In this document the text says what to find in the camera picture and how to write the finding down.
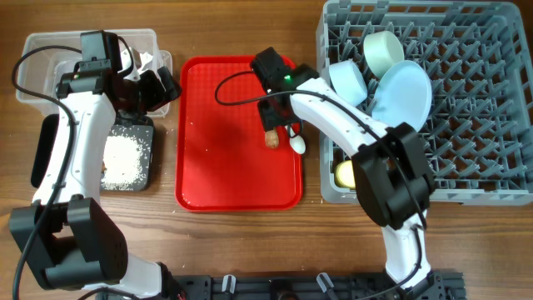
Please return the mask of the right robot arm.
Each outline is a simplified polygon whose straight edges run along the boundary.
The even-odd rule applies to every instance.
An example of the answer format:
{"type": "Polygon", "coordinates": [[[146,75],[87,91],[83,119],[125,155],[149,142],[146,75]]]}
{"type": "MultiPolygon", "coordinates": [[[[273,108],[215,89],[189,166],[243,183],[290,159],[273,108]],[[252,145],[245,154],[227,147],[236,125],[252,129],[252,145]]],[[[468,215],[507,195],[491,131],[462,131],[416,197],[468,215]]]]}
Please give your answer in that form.
{"type": "Polygon", "coordinates": [[[272,47],[250,67],[265,92],[257,99],[264,130],[306,121],[350,156],[357,200],[382,229],[386,273],[412,296],[431,273],[424,231],[435,190],[416,130],[371,118],[341,99],[312,67],[289,67],[272,47]]]}

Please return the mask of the light green bowl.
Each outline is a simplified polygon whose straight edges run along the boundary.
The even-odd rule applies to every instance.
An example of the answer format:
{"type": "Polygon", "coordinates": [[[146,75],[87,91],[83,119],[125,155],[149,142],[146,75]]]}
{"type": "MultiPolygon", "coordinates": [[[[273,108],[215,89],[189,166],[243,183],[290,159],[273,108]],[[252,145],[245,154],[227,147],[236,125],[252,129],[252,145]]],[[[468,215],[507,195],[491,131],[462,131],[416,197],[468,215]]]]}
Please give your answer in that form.
{"type": "Polygon", "coordinates": [[[394,65],[405,60],[400,40],[389,31],[367,35],[363,41],[363,54],[368,68],[378,79],[394,65]]]}

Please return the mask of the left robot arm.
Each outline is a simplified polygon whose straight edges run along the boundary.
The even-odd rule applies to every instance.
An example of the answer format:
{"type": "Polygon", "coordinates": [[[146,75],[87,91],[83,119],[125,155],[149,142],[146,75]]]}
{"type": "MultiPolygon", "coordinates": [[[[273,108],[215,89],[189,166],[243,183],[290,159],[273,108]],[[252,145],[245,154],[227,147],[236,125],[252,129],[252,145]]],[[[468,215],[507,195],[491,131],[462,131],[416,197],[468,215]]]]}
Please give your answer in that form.
{"type": "Polygon", "coordinates": [[[45,290],[109,293],[130,299],[184,299],[167,266],[131,255],[99,198],[104,148],[120,112],[138,116],[176,100],[181,87],[166,67],[135,75],[122,65],[126,41],[113,32],[84,32],[81,61],[62,75],[52,103],[59,109],[47,169],[27,207],[8,226],[20,268],[45,290]]]}

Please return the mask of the brown carrot stick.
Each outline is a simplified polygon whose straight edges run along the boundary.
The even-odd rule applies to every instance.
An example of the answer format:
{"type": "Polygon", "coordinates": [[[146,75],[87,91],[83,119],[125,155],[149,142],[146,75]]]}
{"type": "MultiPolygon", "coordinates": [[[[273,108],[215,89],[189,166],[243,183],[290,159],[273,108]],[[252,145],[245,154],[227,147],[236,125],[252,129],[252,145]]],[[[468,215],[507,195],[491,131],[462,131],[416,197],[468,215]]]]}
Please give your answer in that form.
{"type": "Polygon", "coordinates": [[[265,132],[265,144],[268,148],[278,148],[280,144],[276,129],[265,132]]]}

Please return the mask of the white rice pile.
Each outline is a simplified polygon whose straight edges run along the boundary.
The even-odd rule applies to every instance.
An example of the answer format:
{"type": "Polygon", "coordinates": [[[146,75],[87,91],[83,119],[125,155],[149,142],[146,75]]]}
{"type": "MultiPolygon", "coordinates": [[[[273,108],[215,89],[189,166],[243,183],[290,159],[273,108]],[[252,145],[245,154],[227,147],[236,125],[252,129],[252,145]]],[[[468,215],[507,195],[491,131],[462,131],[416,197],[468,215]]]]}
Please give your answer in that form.
{"type": "Polygon", "coordinates": [[[132,191],[146,180],[142,168],[142,145],[134,137],[108,137],[103,162],[107,170],[102,175],[101,185],[105,190],[132,191]]]}

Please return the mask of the yellow plastic cup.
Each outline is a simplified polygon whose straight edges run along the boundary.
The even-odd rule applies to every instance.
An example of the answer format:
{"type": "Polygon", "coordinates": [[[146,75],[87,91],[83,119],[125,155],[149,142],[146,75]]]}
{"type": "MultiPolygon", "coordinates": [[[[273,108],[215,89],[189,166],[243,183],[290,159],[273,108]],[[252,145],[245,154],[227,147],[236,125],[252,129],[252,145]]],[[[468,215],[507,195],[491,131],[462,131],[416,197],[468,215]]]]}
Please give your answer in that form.
{"type": "Polygon", "coordinates": [[[336,185],[340,188],[356,188],[356,181],[351,160],[346,160],[336,165],[334,179],[336,185]]]}

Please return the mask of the white plastic spoon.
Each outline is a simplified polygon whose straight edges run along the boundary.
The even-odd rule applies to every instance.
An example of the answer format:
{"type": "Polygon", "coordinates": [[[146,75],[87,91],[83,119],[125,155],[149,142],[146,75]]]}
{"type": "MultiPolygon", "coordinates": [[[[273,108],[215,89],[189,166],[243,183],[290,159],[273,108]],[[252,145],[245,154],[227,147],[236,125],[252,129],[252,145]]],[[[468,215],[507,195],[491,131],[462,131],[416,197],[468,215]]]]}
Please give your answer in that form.
{"type": "Polygon", "coordinates": [[[306,151],[306,144],[299,132],[297,132],[292,126],[286,128],[289,135],[289,143],[293,151],[299,155],[302,155],[306,151]]]}

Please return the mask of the large light blue plate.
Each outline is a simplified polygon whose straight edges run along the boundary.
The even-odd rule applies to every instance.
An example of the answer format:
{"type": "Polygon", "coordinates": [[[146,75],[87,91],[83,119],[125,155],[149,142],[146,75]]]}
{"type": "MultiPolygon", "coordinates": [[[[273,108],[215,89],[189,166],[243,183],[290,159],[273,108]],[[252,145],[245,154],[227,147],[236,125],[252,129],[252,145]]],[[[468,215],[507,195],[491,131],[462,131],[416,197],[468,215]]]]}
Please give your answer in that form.
{"type": "Polygon", "coordinates": [[[395,64],[381,78],[373,98],[371,117],[391,127],[409,124],[419,132],[432,103],[431,80],[416,62],[395,64]]]}

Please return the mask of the small light blue bowl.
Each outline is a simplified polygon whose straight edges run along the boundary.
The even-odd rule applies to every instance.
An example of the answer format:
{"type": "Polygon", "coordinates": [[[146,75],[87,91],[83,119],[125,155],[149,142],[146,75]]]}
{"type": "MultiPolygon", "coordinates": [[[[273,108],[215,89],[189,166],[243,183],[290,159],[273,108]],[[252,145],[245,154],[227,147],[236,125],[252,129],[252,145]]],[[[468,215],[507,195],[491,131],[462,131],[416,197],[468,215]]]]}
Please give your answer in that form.
{"type": "Polygon", "coordinates": [[[352,60],[333,63],[328,72],[332,87],[347,103],[356,107],[367,99],[366,83],[352,60]]]}

